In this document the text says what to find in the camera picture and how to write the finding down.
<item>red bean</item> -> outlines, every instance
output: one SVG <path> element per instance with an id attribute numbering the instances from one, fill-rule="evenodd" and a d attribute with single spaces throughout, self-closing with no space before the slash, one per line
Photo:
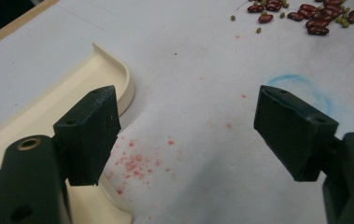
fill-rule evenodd
<path id="1" fill-rule="evenodd" d="M 327 14 L 323 14 L 320 12 L 314 13 L 311 18 L 316 19 L 316 20 L 321 20 L 321 21 L 332 21 L 333 20 L 332 16 L 327 15 Z"/>
<path id="2" fill-rule="evenodd" d="M 327 35 L 329 33 L 329 29 L 322 26 L 310 26 L 307 28 L 307 32 L 310 35 Z"/>
<path id="3" fill-rule="evenodd" d="M 259 23 L 267 23 L 270 22 L 273 19 L 273 17 L 274 16 L 272 14 L 263 15 L 258 18 L 258 21 Z"/>
<path id="4" fill-rule="evenodd" d="M 300 9 L 307 9 L 310 11 L 317 11 L 317 8 L 308 4 L 301 4 Z"/>
<path id="5" fill-rule="evenodd" d="M 301 14 L 305 19 L 310 19 L 311 16 L 314 14 L 314 11 L 308 10 L 308 9 L 299 9 L 298 13 Z"/>
<path id="6" fill-rule="evenodd" d="M 255 12 L 263 12 L 264 7 L 263 6 L 251 6 L 248 7 L 248 12 L 249 13 L 255 13 Z"/>
<path id="7" fill-rule="evenodd" d="M 288 14 L 288 19 L 294 20 L 294 21 L 302 21 L 303 16 L 297 12 L 291 12 Z"/>
<path id="8" fill-rule="evenodd" d="M 350 12 L 348 13 L 347 21 L 348 21 L 350 24 L 354 24 L 354 10 L 352 10 L 352 11 L 350 11 Z"/>
<path id="9" fill-rule="evenodd" d="M 337 5 L 337 6 L 340 6 L 342 4 L 343 4 L 342 0 L 324 0 L 324 5 Z"/>
<path id="10" fill-rule="evenodd" d="M 320 20 L 310 20 L 305 23 L 305 27 L 309 28 L 310 26 L 321 26 L 326 27 L 329 25 L 328 21 L 320 21 Z"/>
<path id="11" fill-rule="evenodd" d="M 279 11 L 281 9 L 282 5 L 277 4 L 277 3 L 267 3 L 266 9 L 269 11 Z"/>
<path id="12" fill-rule="evenodd" d="M 338 15 L 341 15 L 344 12 L 344 10 L 342 8 L 340 8 L 339 6 L 336 6 L 336 5 L 328 5 L 325 8 L 328 8 L 332 11 L 337 12 Z"/>
<path id="13" fill-rule="evenodd" d="M 328 8 L 323 8 L 323 9 L 320 10 L 319 12 L 322 13 L 322 14 L 329 15 L 329 16 L 331 16 L 332 18 L 336 18 L 336 17 L 338 17 L 338 16 L 340 15 L 339 13 L 337 13 L 337 12 L 335 12 L 335 11 L 333 11 L 333 10 L 330 10 L 330 9 L 328 9 Z"/>

